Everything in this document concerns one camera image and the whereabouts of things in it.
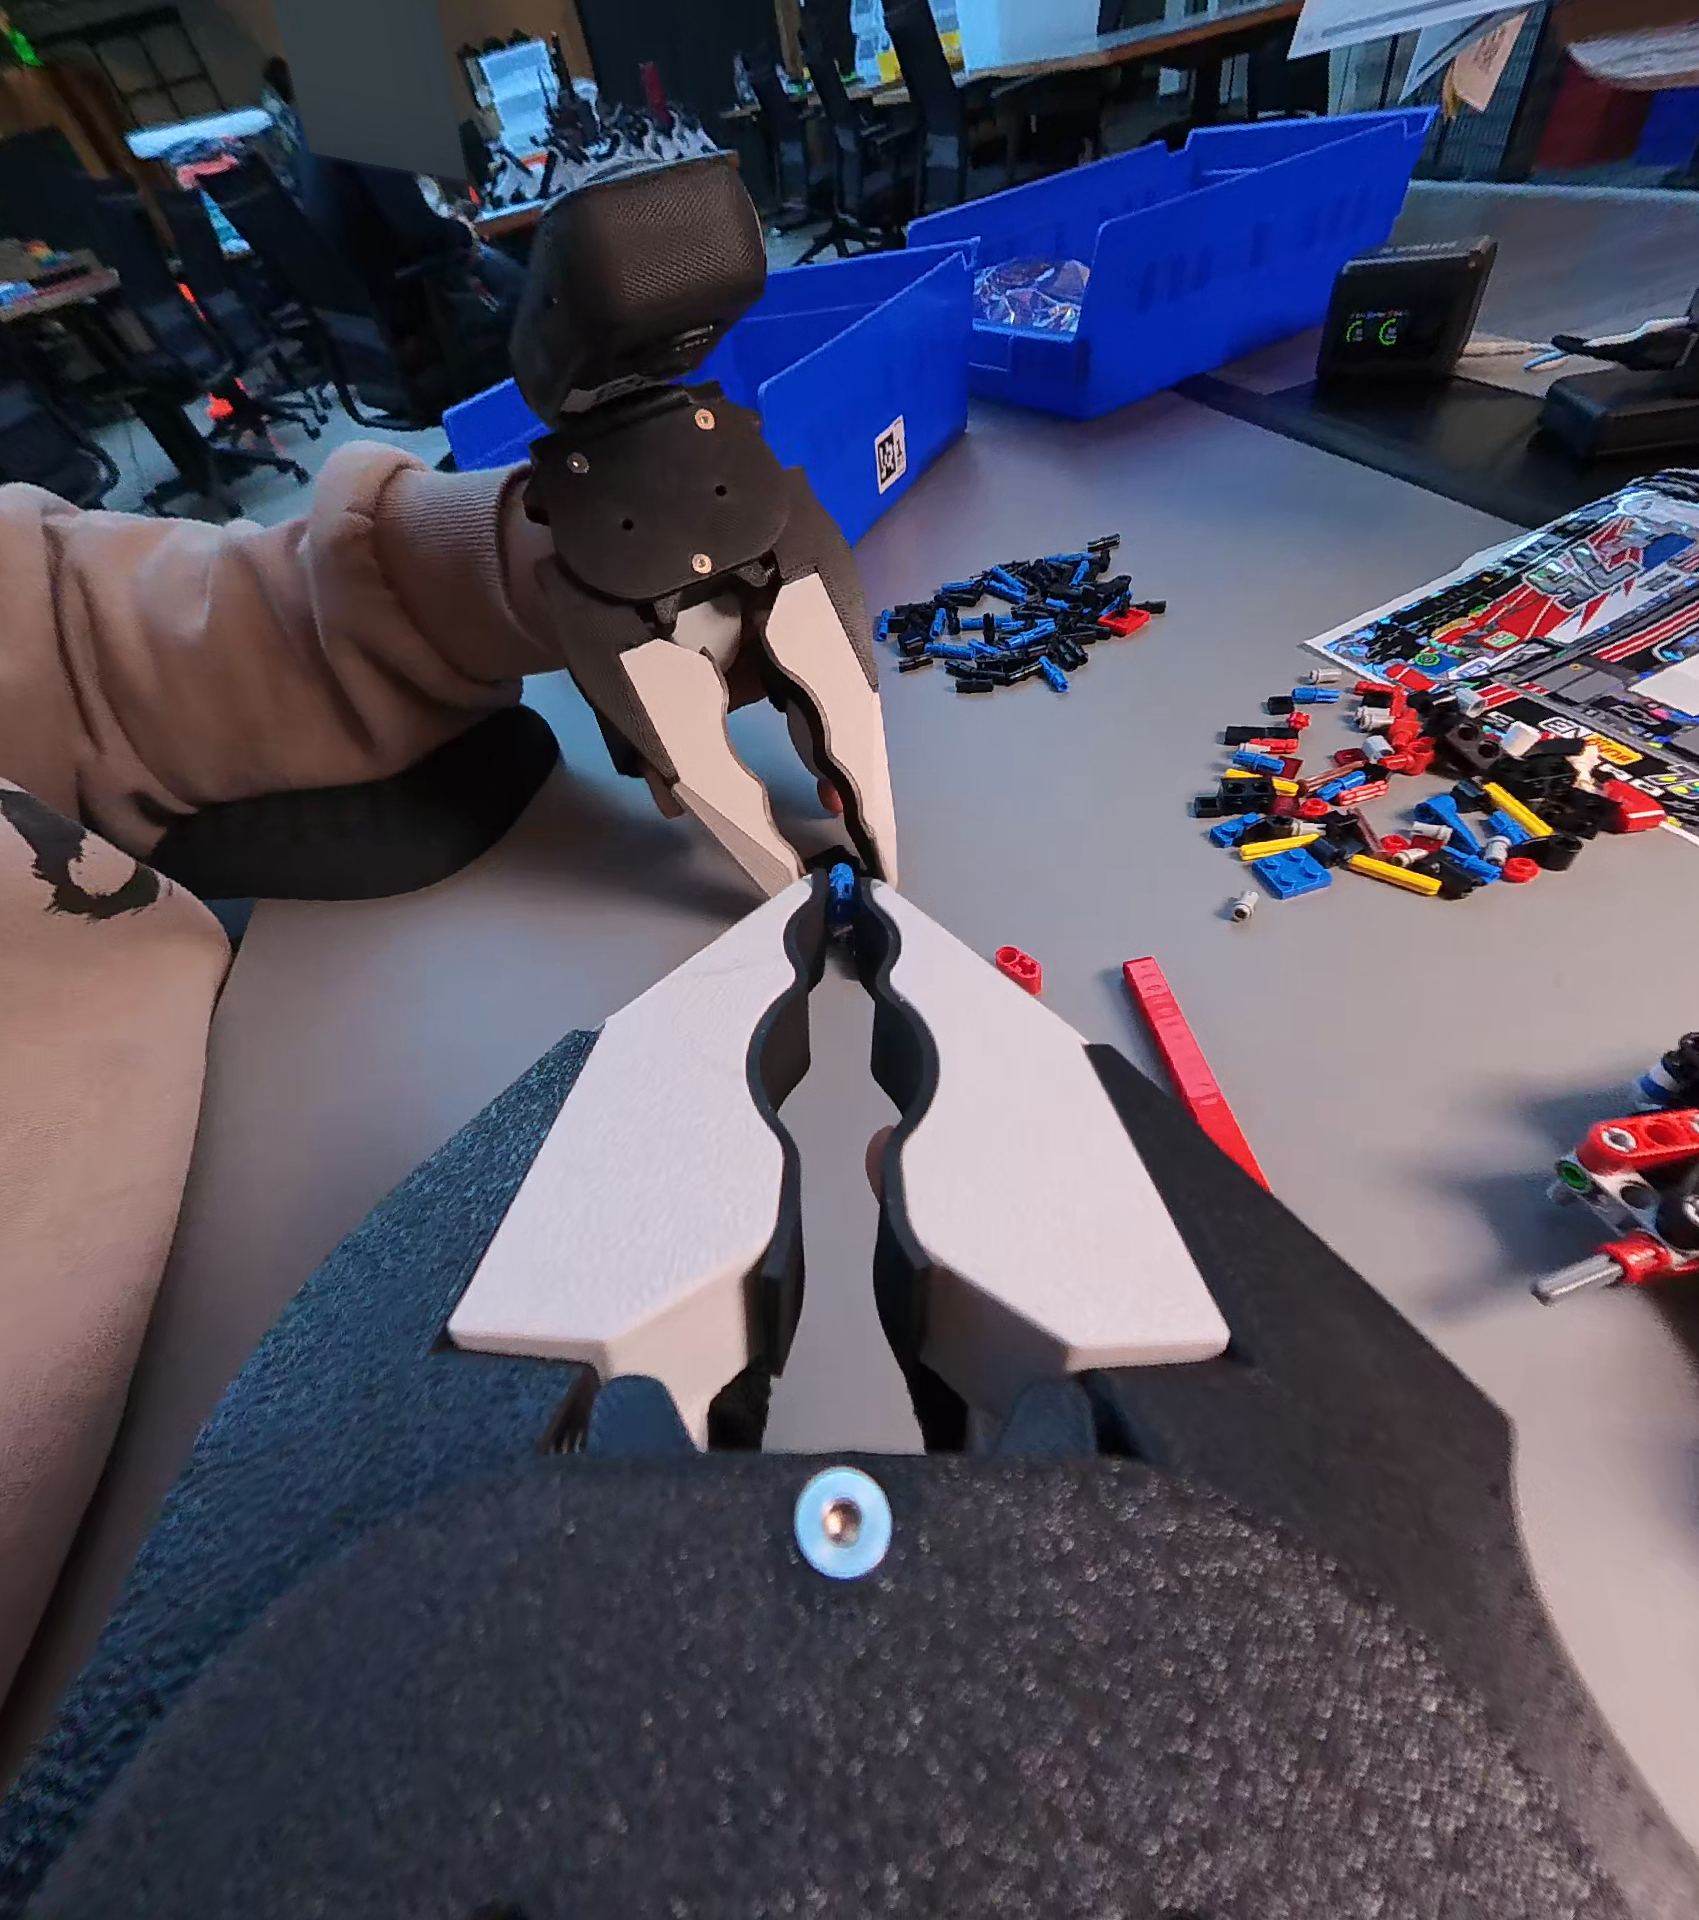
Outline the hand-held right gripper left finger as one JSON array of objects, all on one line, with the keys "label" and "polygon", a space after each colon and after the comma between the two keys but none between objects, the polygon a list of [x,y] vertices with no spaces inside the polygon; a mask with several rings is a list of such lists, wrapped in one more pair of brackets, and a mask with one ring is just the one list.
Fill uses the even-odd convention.
[{"label": "hand-held right gripper left finger", "polygon": [[813,875],[611,1014],[593,1035],[445,1335],[461,1352],[659,1382],[685,1428],[771,1349],[759,1305],[783,1222],[783,1091],[759,1034],[807,1050]]}]

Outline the pile of blue black pins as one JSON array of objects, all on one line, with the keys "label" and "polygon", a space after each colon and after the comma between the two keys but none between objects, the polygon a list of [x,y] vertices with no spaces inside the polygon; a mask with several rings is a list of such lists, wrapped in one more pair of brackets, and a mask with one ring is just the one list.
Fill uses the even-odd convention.
[{"label": "pile of blue black pins", "polygon": [[947,692],[981,699],[1037,685],[1071,690],[1099,643],[1145,631],[1167,611],[1119,565],[1117,535],[1011,557],[895,601],[871,619],[871,637],[903,677],[935,676]]}]

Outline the long red toy beam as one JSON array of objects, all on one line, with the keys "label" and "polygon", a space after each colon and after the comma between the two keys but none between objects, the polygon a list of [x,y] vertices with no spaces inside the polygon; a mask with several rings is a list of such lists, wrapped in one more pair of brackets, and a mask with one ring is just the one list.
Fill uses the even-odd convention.
[{"label": "long red toy beam", "polygon": [[1131,958],[1123,961],[1121,975],[1125,991],[1153,1041],[1161,1068],[1191,1119],[1211,1146],[1267,1192],[1267,1175],[1231,1104],[1221,1091],[1215,1069],[1209,1065],[1195,1029],[1167,983],[1159,961],[1151,955]]}]

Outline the labelled blue storage bin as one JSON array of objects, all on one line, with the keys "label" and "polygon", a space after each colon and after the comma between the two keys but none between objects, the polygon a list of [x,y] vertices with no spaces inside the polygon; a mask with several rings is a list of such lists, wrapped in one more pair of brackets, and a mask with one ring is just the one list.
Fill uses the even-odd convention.
[{"label": "labelled blue storage bin", "polygon": [[689,381],[753,409],[851,543],[963,433],[969,335],[961,244],[869,252],[771,271]]}]

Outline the pile of mixed toy bricks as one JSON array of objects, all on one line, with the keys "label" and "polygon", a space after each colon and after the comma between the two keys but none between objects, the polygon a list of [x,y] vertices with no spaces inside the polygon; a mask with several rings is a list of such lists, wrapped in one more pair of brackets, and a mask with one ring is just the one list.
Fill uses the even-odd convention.
[{"label": "pile of mixed toy bricks", "polygon": [[1191,797],[1203,840],[1263,902],[1353,877],[1411,900],[1467,900],[1568,871],[1608,837],[1672,816],[1628,751],[1525,717],[1513,696],[1417,674],[1327,667],[1219,730]]}]

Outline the person's left forearm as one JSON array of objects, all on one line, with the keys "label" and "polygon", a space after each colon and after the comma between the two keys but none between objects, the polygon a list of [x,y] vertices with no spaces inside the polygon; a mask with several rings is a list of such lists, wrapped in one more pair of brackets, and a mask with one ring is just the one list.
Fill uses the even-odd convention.
[{"label": "person's left forearm", "polygon": [[0,485],[0,800],[151,851],[207,806],[377,782],[559,667],[527,468],[327,458],[273,526]]}]

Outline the black round pad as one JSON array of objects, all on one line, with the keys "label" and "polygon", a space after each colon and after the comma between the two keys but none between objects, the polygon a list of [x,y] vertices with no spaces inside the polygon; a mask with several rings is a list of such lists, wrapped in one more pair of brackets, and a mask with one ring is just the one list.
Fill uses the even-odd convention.
[{"label": "black round pad", "polygon": [[401,898],[497,845],[557,761],[549,723],[515,704],[381,780],[205,806],[145,860],[199,900]]}]

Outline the cluttered background workbench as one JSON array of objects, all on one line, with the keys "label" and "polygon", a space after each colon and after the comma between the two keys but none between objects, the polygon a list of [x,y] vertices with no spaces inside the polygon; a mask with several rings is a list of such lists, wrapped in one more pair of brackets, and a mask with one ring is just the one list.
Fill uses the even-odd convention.
[{"label": "cluttered background workbench", "polygon": [[475,118],[459,127],[467,186],[451,211],[485,241],[533,227],[583,186],[733,154],[687,107],[649,89],[605,101],[571,71],[557,35],[489,37],[459,51]]}]

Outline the shiny clear plastic bag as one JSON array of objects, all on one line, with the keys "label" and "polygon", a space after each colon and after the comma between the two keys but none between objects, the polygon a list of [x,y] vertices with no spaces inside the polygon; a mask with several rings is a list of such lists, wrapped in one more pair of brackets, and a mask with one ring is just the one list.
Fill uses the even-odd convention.
[{"label": "shiny clear plastic bag", "polygon": [[1081,258],[1017,256],[981,266],[971,283],[971,321],[1011,338],[1071,340],[1091,282]]}]

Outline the white storage box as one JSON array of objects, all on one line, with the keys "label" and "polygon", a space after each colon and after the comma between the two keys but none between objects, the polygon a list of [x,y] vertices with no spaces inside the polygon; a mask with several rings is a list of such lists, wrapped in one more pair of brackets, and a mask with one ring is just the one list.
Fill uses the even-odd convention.
[{"label": "white storage box", "polygon": [[1101,1],[957,1],[963,65],[973,75],[1085,51],[1101,30]]}]

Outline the person's beige clothing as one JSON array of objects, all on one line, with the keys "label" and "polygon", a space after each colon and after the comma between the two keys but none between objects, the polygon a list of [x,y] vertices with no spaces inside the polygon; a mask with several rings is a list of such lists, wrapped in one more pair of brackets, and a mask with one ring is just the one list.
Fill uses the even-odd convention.
[{"label": "person's beige clothing", "polygon": [[121,1415],[227,964],[193,896],[0,777],[0,1715]]}]

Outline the black power bank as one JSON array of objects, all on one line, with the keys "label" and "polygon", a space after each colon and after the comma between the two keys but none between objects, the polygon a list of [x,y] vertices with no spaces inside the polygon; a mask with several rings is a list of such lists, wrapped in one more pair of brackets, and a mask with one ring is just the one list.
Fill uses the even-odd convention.
[{"label": "black power bank", "polygon": [[1497,240],[1389,245],[1349,260],[1327,299],[1319,387],[1433,385],[1473,338]]}]

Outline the holographic sticker sheet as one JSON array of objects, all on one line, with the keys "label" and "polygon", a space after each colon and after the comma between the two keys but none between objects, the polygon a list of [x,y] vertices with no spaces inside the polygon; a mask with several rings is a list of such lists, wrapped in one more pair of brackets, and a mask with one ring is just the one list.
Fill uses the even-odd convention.
[{"label": "holographic sticker sheet", "polygon": [[1600,739],[1699,844],[1699,471],[1632,479],[1307,650],[1359,677],[1459,683],[1497,722]]}]

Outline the small black power adapter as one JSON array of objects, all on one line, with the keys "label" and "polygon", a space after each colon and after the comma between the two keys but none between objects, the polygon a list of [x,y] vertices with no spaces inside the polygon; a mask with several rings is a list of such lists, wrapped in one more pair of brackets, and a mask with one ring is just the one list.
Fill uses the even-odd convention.
[{"label": "small black power adapter", "polygon": [[1543,394],[1535,436],[1584,466],[1624,455],[1699,459],[1699,384],[1678,369],[1568,374]]}]

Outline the instruction booklet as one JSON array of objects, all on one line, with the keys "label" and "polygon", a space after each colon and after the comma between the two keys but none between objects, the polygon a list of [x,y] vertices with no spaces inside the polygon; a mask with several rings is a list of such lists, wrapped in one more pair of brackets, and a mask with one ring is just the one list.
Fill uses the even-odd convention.
[{"label": "instruction booklet", "polygon": [[1315,57],[1381,37],[1415,37],[1415,61],[1439,65],[1533,1],[1303,1],[1289,57]]}]

